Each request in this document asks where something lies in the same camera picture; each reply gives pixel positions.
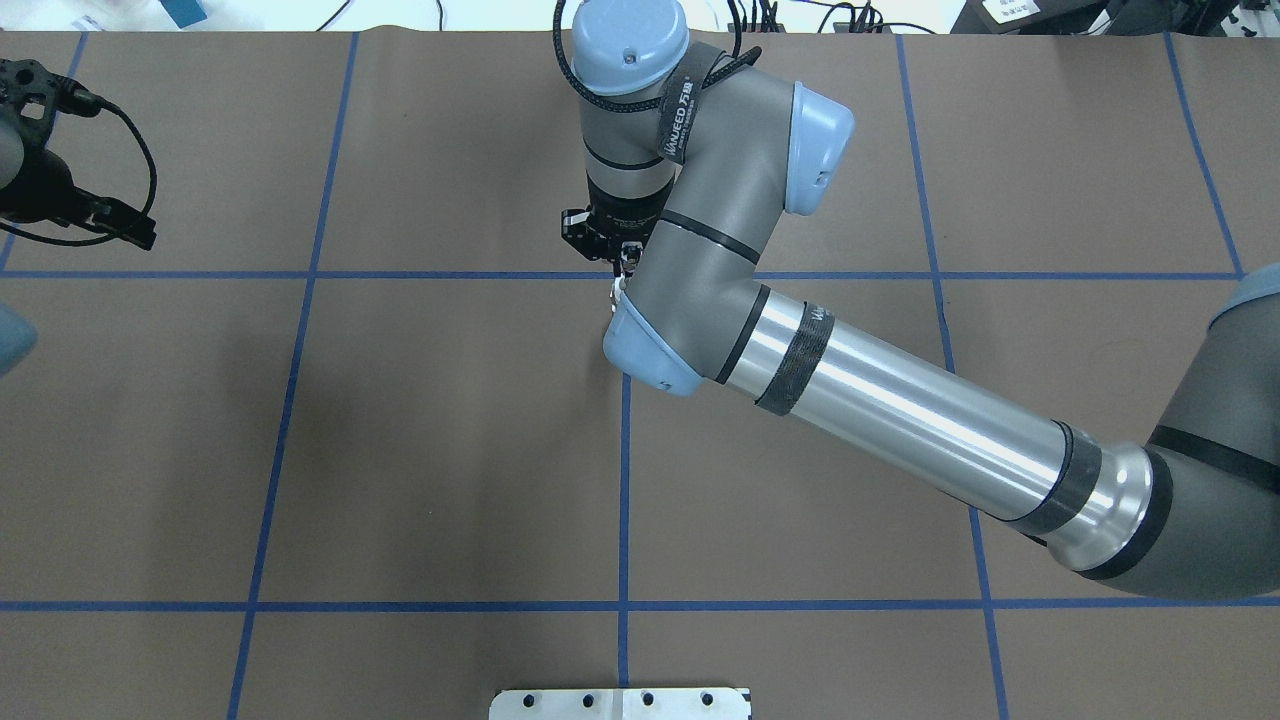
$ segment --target white metal plate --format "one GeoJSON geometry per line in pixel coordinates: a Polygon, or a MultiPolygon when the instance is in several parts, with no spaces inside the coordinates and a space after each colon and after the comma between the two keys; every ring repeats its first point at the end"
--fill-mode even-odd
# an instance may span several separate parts
{"type": "Polygon", "coordinates": [[[489,720],[751,720],[751,691],[648,688],[507,691],[489,720]]]}

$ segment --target black velcro strap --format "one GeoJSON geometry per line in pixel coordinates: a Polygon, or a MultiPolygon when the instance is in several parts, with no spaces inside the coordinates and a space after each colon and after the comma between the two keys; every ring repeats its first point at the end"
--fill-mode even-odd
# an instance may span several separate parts
{"type": "Polygon", "coordinates": [[[1024,536],[1052,533],[1075,518],[1089,501],[1102,473],[1102,448],[1098,443],[1066,423],[1057,424],[1066,436],[1066,459],[1057,482],[1036,510],[1009,521],[1009,527],[1024,536]]]}
{"type": "Polygon", "coordinates": [[[800,328],[791,338],[786,355],[778,370],[773,373],[769,387],[764,388],[764,395],[755,404],[774,415],[786,415],[795,407],[804,388],[809,386],[809,378],[818,369],[822,354],[827,350],[827,341],[836,328],[836,316],[824,309],[804,304],[804,315],[800,318],[800,328]]]}
{"type": "Polygon", "coordinates": [[[662,117],[658,120],[658,152],[675,163],[685,163],[689,132],[698,114],[698,100],[703,95],[703,81],[710,74],[724,51],[714,45],[694,42],[684,59],[667,76],[662,88],[662,117]]]}

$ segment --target black cable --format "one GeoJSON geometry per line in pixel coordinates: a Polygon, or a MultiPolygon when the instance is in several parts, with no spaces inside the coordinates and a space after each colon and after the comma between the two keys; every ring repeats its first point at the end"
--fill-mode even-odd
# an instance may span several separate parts
{"type": "Polygon", "coordinates": [[[15,228],[15,227],[13,227],[13,225],[10,225],[8,223],[0,223],[0,231],[8,231],[8,232],[12,232],[13,234],[15,234],[18,237],[24,237],[27,240],[35,240],[36,242],[44,242],[46,245],[59,245],[61,247],[88,247],[91,245],[102,245],[104,242],[109,242],[109,241],[116,240],[119,237],[124,237],[129,231],[132,231],[133,228],[136,228],[138,225],[138,223],[142,222],[142,218],[146,218],[147,214],[151,213],[151,206],[156,201],[156,183],[157,183],[157,181],[156,181],[156,160],[155,160],[155,158],[151,156],[151,149],[148,149],[147,147],[147,142],[145,140],[142,140],[142,133],[138,131],[138,126],[133,124],[133,120],[129,118],[129,115],[127,115],[124,113],[124,110],[122,110],[119,108],[119,105],[116,105],[115,102],[110,102],[108,100],[101,100],[101,99],[99,99],[99,102],[100,102],[100,105],[101,105],[101,108],[104,110],[106,110],[108,113],[111,113],[113,115],[120,118],[124,122],[125,127],[129,128],[129,132],[133,133],[133,140],[137,141],[138,149],[142,150],[142,156],[147,161],[147,179],[148,179],[148,184],[147,184],[147,201],[146,201],[145,205],[142,205],[142,211],[138,213],[138,217],[134,218],[133,222],[129,223],[124,228],[120,228],[120,229],[118,229],[118,231],[115,231],[115,232],[113,232],[110,234],[104,234],[104,236],[99,236],[99,237],[91,237],[88,240],[59,240],[56,237],[46,237],[46,236],[42,236],[42,234],[29,233],[29,232],[27,232],[27,231],[24,231],[22,228],[15,228]]]}
{"type": "Polygon", "coordinates": [[[915,23],[876,23],[873,26],[868,26],[865,29],[863,29],[863,32],[876,32],[876,31],[878,31],[882,27],[897,27],[897,26],[914,27],[915,29],[923,29],[924,32],[927,32],[929,35],[937,35],[932,29],[929,29],[929,28],[927,28],[924,26],[918,26],[915,23]]]}
{"type": "Polygon", "coordinates": [[[1196,17],[1196,24],[1192,26],[1192,35],[1194,36],[1199,36],[1199,26],[1204,24],[1204,15],[1208,14],[1208,0],[1201,0],[1201,3],[1199,15],[1196,17]]]}
{"type": "MultiPolygon", "coordinates": [[[[582,100],[586,100],[591,105],[602,110],[608,110],[609,113],[643,113],[645,110],[657,110],[662,102],[660,97],[653,97],[650,100],[640,100],[637,102],[613,102],[612,100],[605,100],[599,95],[591,92],[589,87],[582,85],[582,81],[577,79],[573,74],[573,68],[568,65],[568,58],[564,56],[564,38],[562,37],[561,22],[564,18],[564,0],[556,0],[556,9],[552,13],[552,47],[556,50],[556,61],[559,64],[561,74],[568,81],[570,87],[573,88],[582,100]]],[[[733,49],[735,51],[740,49],[742,42],[742,26],[739,24],[737,32],[733,33],[733,49]]],[[[733,58],[727,65],[719,70],[707,76],[703,81],[703,90],[721,82],[728,76],[737,72],[744,65],[750,65],[760,58],[762,50],[759,47],[751,47],[740,56],[733,58]]]]}
{"type": "Polygon", "coordinates": [[[854,8],[850,3],[836,3],[835,5],[827,5],[827,14],[822,17],[822,22],[818,23],[818,32],[822,32],[827,27],[827,20],[831,19],[831,14],[836,10],[845,8],[849,10],[849,26],[852,27],[854,18],[856,17],[858,8],[854,8]]]}
{"type": "Polygon", "coordinates": [[[340,15],[342,12],[347,9],[347,5],[351,5],[351,0],[346,0],[346,3],[343,3],[340,8],[334,10],[333,14],[329,15],[329,19],[325,20],[324,24],[316,28],[316,32],[320,32],[321,29],[329,27],[333,23],[333,20],[338,19],[338,15],[340,15]]]}

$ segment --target blue grid line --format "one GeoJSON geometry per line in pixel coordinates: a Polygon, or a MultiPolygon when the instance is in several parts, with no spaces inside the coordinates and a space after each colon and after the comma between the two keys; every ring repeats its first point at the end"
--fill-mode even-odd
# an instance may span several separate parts
{"type": "MultiPolygon", "coordinates": [[[[74,78],[76,72],[79,70],[79,61],[84,58],[84,46],[88,45],[88,33],[82,32],[79,41],[76,44],[76,51],[72,53],[72,64],[67,67],[67,77],[74,78]]],[[[54,122],[50,126],[50,132],[58,128],[58,117],[54,117],[54,122]]],[[[0,272],[4,270],[5,265],[9,264],[9,255],[13,254],[13,243],[18,236],[9,233],[4,240],[4,250],[0,250],[0,272]]]]}
{"type": "Polygon", "coordinates": [[[758,281],[927,281],[933,273],[911,270],[764,270],[758,281]]]}
{"type": "Polygon", "coordinates": [[[4,270],[0,278],[58,281],[288,281],[308,279],[306,270],[4,270]]]}
{"type": "Polygon", "coordinates": [[[0,600],[0,612],[244,612],[247,602],[0,600]]]}
{"type": "MultiPolygon", "coordinates": [[[[6,600],[0,612],[246,612],[248,602],[218,601],[93,601],[6,600]]],[[[920,612],[983,610],[973,598],[938,600],[631,600],[627,612],[920,612]]],[[[1179,601],[1153,597],[1021,597],[995,598],[998,611],[1021,610],[1161,610],[1161,609],[1272,609],[1280,597],[1260,596],[1225,601],[1179,601]]],[[[548,601],[259,601],[255,614],[513,614],[513,612],[617,612],[612,600],[548,601]]]]}
{"type": "MultiPolygon", "coordinates": [[[[902,104],[906,109],[906,129],[911,140],[911,160],[915,165],[915,187],[920,197],[920,218],[924,223],[924,243],[929,254],[929,270],[933,275],[933,300],[937,305],[938,332],[942,337],[942,355],[948,373],[956,372],[955,354],[951,348],[951,328],[947,325],[946,296],[942,291],[942,268],[938,263],[938,246],[933,236],[933,215],[929,213],[929,192],[924,178],[924,160],[920,154],[920,138],[915,124],[915,104],[911,100],[911,79],[906,67],[906,47],[902,36],[896,36],[897,68],[902,79],[902,104]]],[[[1009,697],[1005,692],[1005,673],[1000,661],[1000,635],[996,632],[996,611],[991,603],[991,582],[987,577],[987,556],[982,542],[982,527],[978,511],[969,509],[969,528],[973,534],[973,555],[978,571],[978,588],[982,592],[982,615],[987,626],[987,652],[991,657],[991,676],[996,693],[996,708],[1000,720],[1009,720],[1009,697]]]]}
{"type": "Polygon", "coordinates": [[[945,281],[1238,281],[1235,273],[1094,273],[942,270],[945,281]]]}
{"type": "Polygon", "coordinates": [[[4,277],[4,266],[9,264],[9,255],[13,252],[13,241],[18,237],[9,233],[4,240],[4,249],[0,250],[0,277],[4,277]]]}
{"type": "Polygon", "coordinates": [[[1009,693],[1005,691],[1005,665],[1000,659],[996,607],[991,598],[991,577],[987,574],[987,547],[982,538],[982,520],[974,507],[969,509],[969,532],[973,534],[973,556],[978,564],[978,591],[982,593],[982,618],[987,625],[987,650],[991,653],[991,674],[996,685],[996,711],[1001,720],[1009,720],[1009,693]]]}
{"type": "Polygon", "coordinates": [[[342,82],[342,97],[338,100],[338,118],[334,120],[333,143],[329,150],[329,167],[325,170],[324,193],[320,199],[320,213],[316,218],[316,234],[311,246],[311,265],[306,291],[302,293],[302,310],[298,314],[298,332],[293,342],[293,359],[289,364],[289,379],[284,389],[284,407],[280,411],[280,428],[275,441],[275,457],[271,461],[271,477],[266,488],[266,502],[262,507],[262,524],[259,529],[257,552],[253,559],[253,575],[250,579],[248,609],[244,611],[244,626],[241,630],[239,653],[236,659],[236,674],[232,679],[230,700],[227,707],[228,720],[236,720],[239,714],[241,692],[244,687],[244,671],[248,666],[250,646],[253,641],[253,621],[259,593],[262,587],[262,568],[266,564],[266,546],[271,537],[271,519],[275,515],[275,497],[280,486],[280,470],[284,466],[284,447],[289,434],[293,415],[293,398],[298,388],[298,370],[302,365],[302,351],[307,340],[307,324],[311,319],[311,301],[315,296],[316,269],[320,265],[320,252],[324,249],[324,231],[329,215],[329,200],[333,193],[333,178],[338,169],[338,152],[342,149],[342,131],[347,118],[347,102],[351,99],[351,78],[356,69],[356,51],[360,47],[360,35],[351,33],[351,46],[347,50],[347,72],[342,82]]]}
{"type": "Polygon", "coordinates": [[[618,687],[631,685],[631,375],[622,375],[618,468],[618,687]]]}
{"type": "Polygon", "coordinates": [[[980,610],[979,600],[634,600],[632,612],[886,612],[980,610]]]}
{"type": "Polygon", "coordinates": [[[1231,228],[1226,224],[1226,213],[1222,211],[1222,201],[1217,196],[1217,184],[1213,182],[1213,173],[1208,169],[1208,160],[1204,159],[1204,149],[1201,147],[1199,132],[1196,131],[1196,119],[1192,118],[1190,102],[1187,101],[1183,72],[1178,65],[1178,53],[1174,51],[1174,36],[1167,31],[1165,32],[1165,53],[1169,55],[1169,69],[1174,73],[1174,86],[1178,88],[1178,101],[1183,106],[1187,133],[1190,135],[1192,149],[1196,151],[1196,160],[1199,163],[1201,174],[1204,177],[1204,187],[1208,188],[1208,199],[1213,202],[1213,213],[1217,215],[1217,227],[1222,231],[1222,241],[1226,242],[1226,252],[1231,256],[1231,266],[1235,268],[1236,278],[1244,277],[1244,268],[1240,265],[1240,254],[1235,250],[1235,240],[1231,238],[1231,228]]]}
{"type": "Polygon", "coordinates": [[[320,270],[321,279],[612,281],[613,273],[566,270],[320,270]]]}
{"type": "Polygon", "coordinates": [[[257,612],[410,612],[410,614],[509,614],[509,612],[616,612],[618,603],[612,600],[586,601],[480,601],[480,602],[289,602],[262,601],[257,612]]]}
{"type": "MultiPolygon", "coordinates": [[[[424,281],[612,281],[611,273],[547,270],[0,270],[0,278],[14,279],[424,279],[424,281]]],[[[1236,273],[1126,273],[1126,272],[1048,272],[1048,270],[776,270],[755,273],[760,281],[1125,281],[1125,282],[1202,282],[1239,281],[1236,273]]]]}
{"type": "Polygon", "coordinates": [[[1280,607],[1280,597],[1260,596],[1225,601],[1161,600],[1156,597],[1062,597],[1006,598],[992,602],[997,610],[1116,610],[1161,607],[1280,607]]]}

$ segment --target light blue joint cap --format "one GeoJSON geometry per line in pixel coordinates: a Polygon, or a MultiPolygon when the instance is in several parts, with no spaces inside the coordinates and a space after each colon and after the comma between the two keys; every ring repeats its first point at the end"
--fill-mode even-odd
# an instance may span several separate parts
{"type": "Polygon", "coordinates": [[[644,90],[689,50],[676,0],[582,0],[573,15],[573,73],[596,95],[644,90]]]}
{"type": "Polygon", "coordinates": [[[1244,275],[1240,284],[1235,286],[1235,295],[1233,295],[1231,299],[1226,301],[1226,306],[1224,306],[1217,315],[1213,316],[1213,322],[1210,323],[1210,327],[1213,327],[1213,323],[1216,323],[1222,315],[1230,313],[1240,305],[1244,305],[1245,302],[1249,302],[1251,300],[1260,300],[1277,293],[1280,293],[1280,263],[1267,265],[1261,270],[1253,270],[1252,273],[1244,275]]]}
{"type": "Polygon", "coordinates": [[[791,99],[791,150],[787,158],[787,213],[812,215],[836,179],[854,136],[854,113],[796,83],[791,99]]]}
{"type": "Polygon", "coordinates": [[[36,328],[0,304],[0,375],[8,373],[36,345],[36,328]]]}
{"type": "Polygon", "coordinates": [[[604,333],[604,356],[632,378],[660,391],[686,397],[703,378],[662,340],[626,293],[618,293],[618,309],[604,333]]]}

